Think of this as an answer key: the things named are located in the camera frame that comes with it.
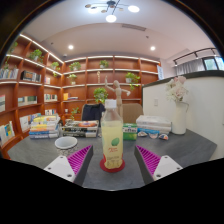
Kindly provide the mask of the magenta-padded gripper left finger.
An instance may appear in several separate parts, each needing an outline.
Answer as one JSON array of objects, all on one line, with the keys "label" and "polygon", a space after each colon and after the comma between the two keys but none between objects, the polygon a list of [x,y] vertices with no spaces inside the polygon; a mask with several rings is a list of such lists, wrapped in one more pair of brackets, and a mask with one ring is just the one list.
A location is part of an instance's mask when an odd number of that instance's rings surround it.
[{"label": "magenta-padded gripper left finger", "polygon": [[93,156],[93,146],[84,147],[68,157],[58,156],[44,170],[81,186]]}]

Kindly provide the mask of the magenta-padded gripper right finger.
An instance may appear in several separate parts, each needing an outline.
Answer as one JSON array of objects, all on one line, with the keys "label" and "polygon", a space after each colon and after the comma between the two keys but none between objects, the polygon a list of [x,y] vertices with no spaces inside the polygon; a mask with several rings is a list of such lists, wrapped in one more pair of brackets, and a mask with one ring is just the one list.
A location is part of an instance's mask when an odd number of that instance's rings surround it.
[{"label": "magenta-padded gripper right finger", "polygon": [[134,155],[139,164],[145,184],[152,183],[182,169],[182,167],[168,155],[160,157],[139,145],[135,146]]}]

